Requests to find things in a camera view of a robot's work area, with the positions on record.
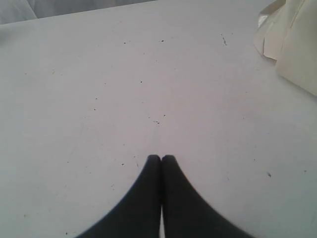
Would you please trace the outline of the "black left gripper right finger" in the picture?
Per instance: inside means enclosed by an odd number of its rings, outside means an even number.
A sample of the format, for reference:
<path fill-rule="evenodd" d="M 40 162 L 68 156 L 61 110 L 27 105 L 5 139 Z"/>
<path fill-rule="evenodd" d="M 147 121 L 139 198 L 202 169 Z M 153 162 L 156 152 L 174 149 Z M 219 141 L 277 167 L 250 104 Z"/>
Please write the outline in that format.
<path fill-rule="evenodd" d="M 250 238 L 197 193 L 182 172 L 176 158 L 161 161 L 163 180 L 163 222 L 167 238 Z"/>

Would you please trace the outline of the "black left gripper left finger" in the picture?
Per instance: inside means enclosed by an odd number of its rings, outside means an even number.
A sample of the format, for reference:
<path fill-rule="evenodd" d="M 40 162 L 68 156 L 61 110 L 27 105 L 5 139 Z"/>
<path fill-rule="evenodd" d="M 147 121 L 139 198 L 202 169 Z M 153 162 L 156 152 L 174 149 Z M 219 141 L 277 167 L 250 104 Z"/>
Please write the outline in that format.
<path fill-rule="evenodd" d="M 158 238 L 161 216 L 161 160 L 149 155 L 138 178 L 100 221 L 80 238 Z"/>

